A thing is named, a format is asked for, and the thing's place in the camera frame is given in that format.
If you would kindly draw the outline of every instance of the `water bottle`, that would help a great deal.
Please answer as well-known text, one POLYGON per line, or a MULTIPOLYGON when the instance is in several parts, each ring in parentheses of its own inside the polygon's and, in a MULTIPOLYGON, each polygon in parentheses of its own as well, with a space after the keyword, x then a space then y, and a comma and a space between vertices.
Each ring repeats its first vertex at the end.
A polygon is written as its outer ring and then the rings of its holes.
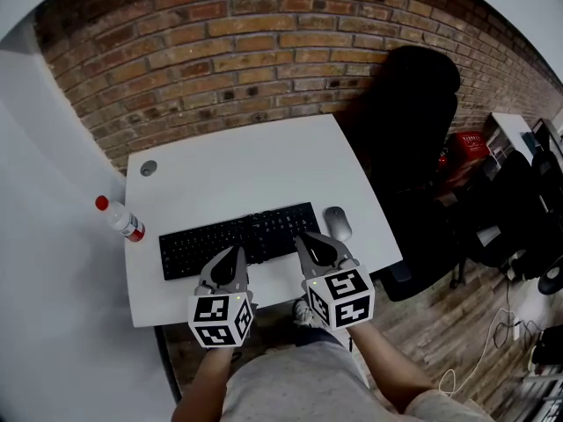
POLYGON ((144 236, 144 225, 119 201, 109 201, 105 195, 96 199, 96 208, 106 215, 107 223, 131 242, 139 242, 144 236))

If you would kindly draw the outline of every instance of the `chair backrest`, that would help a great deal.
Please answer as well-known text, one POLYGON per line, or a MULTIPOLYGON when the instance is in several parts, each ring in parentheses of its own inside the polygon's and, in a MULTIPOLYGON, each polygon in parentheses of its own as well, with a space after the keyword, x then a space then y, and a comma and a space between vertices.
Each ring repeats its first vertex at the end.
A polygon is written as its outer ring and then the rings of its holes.
POLYGON ((366 94, 372 185, 398 192, 433 176, 457 109, 460 79, 446 55, 424 47, 392 51, 366 94))

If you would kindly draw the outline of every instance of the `desk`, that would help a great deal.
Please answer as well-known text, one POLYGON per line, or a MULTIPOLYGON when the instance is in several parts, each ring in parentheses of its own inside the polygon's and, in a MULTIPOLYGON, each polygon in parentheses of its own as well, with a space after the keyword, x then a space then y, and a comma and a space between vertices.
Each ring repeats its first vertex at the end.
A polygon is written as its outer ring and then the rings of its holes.
MULTIPOLYGON (((187 320, 199 277, 165 281, 158 237, 250 213, 310 201, 321 232, 327 207, 340 206, 354 234, 347 247, 374 272, 402 259, 362 167, 332 115, 279 120, 221 131, 129 157, 127 207, 146 225, 125 244, 133 325, 187 320), (149 177, 145 161, 157 162, 149 177)), ((296 253, 248 268, 259 307, 303 295, 296 253)))

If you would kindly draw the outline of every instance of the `silver mouse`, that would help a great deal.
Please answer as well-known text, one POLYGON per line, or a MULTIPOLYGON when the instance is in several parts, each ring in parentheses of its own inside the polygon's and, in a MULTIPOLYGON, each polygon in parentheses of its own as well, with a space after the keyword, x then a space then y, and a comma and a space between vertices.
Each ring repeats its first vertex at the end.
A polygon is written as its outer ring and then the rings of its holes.
POLYGON ((328 232, 337 241, 347 241, 352 236, 352 228, 341 207, 328 207, 324 213, 328 232))

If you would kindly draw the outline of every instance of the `person's arm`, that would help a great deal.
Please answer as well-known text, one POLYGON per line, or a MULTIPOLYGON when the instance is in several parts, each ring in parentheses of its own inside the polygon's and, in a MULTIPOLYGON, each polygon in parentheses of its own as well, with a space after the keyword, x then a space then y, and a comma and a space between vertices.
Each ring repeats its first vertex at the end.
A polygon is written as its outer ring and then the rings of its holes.
POLYGON ((397 350, 371 322, 348 328, 376 385, 399 412, 419 395, 435 389, 422 370, 397 350))
POLYGON ((205 355, 172 422, 217 422, 221 418, 233 352, 233 348, 217 348, 205 355))

